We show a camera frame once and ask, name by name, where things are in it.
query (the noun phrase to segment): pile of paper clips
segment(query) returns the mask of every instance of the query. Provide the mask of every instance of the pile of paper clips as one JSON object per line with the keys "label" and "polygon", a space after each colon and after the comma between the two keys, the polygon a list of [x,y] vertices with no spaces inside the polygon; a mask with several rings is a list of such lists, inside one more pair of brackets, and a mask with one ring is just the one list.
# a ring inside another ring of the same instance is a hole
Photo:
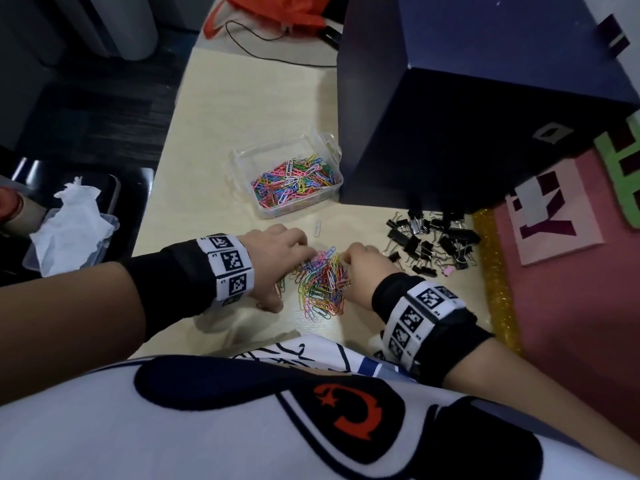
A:
{"label": "pile of paper clips", "polygon": [[351,282],[335,248],[321,251],[311,261],[300,265],[295,272],[295,281],[300,310],[304,311],[305,318],[330,319],[342,314],[343,291]]}
{"label": "pile of paper clips", "polygon": [[329,165],[311,155],[306,160],[293,158],[263,173],[252,182],[252,188],[260,205],[270,209],[337,183]]}
{"label": "pile of paper clips", "polygon": [[404,271],[400,253],[396,250],[402,248],[408,254],[404,265],[414,273],[431,278],[438,275],[432,263],[440,268],[444,276],[449,276],[457,269],[477,265],[472,246],[478,244],[481,238],[467,228],[463,214],[430,212],[429,219],[425,219],[420,210],[409,210],[407,219],[396,212],[393,219],[387,221],[391,231],[387,235],[389,243],[383,254]]}

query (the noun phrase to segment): navy blue box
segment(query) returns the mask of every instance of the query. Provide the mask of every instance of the navy blue box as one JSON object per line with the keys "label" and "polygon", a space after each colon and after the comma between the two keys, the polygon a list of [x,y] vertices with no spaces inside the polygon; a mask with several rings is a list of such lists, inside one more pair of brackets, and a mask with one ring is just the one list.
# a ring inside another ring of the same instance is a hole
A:
{"label": "navy blue box", "polygon": [[638,107],[582,0],[350,0],[340,201],[491,207]]}

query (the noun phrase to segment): orange bag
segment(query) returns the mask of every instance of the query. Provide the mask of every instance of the orange bag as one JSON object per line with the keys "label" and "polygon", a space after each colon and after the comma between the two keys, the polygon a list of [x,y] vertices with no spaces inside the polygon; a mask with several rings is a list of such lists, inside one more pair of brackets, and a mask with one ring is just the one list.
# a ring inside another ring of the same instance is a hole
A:
{"label": "orange bag", "polygon": [[[324,18],[320,15],[326,8],[329,0],[226,0],[231,6],[243,9],[254,15],[263,16],[274,22],[279,22],[285,27],[308,27],[321,29],[326,26]],[[207,39],[212,39],[222,29],[215,27],[215,18],[218,14],[220,3],[211,12],[202,29]]]}

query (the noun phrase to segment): clear plastic box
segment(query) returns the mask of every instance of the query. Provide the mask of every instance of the clear plastic box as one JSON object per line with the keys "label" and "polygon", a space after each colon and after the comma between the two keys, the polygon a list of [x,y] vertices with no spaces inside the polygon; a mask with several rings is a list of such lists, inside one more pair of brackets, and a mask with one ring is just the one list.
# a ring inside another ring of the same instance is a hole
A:
{"label": "clear plastic box", "polygon": [[[42,223],[44,224],[50,218],[55,216],[60,209],[49,209],[47,215],[44,216]],[[110,216],[108,214],[100,214],[104,220],[106,220],[109,224],[115,226],[113,230],[116,232],[120,227],[120,222],[116,216]],[[111,236],[107,239],[104,239],[100,244],[98,244],[98,249],[95,250],[91,255],[89,255],[89,259],[86,260],[80,268],[93,266],[94,264],[100,264],[104,259],[104,255],[107,253],[107,248],[111,243]],[[36,254],[36,247],[31,243],[29,249],[27,250],[27,254],[24,255],[24,259],[22,260],[22,266],[29,269],[30,271],[40,272],[40,263],[38,262],[38,256]]]}
{"label": "clear plastic box", "polygon": [[[271,209],[265,209],[260,205],[252,188],[252,182],[256,178],[292,158],[306,160],[313,154],[317,154],[318,158],[322,158],[322,161],[329,165],[338,181],[337,184]],[[283,216],[336,195],[343,182],[340,173],[341,158],[342,151],[333,135],[331,133],[318,134],[315,128],[309,128],[300,136],[253,146],[245,150],[231,151],[232,172],[236,186],[249,196],[256,213],[263,219]]]}

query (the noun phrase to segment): white tissue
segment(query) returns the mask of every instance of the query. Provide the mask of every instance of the white tissue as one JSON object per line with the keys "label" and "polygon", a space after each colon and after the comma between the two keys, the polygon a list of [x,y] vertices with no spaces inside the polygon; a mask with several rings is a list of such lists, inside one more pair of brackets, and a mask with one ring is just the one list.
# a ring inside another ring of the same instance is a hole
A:
{"label": "white tissue", "polygon": [[62,199],[62,209],[31,234],[44,277],[80,269],[115,229],[100,215],[99,189],[81,185],[79,177],[65,187],[53,195]]}

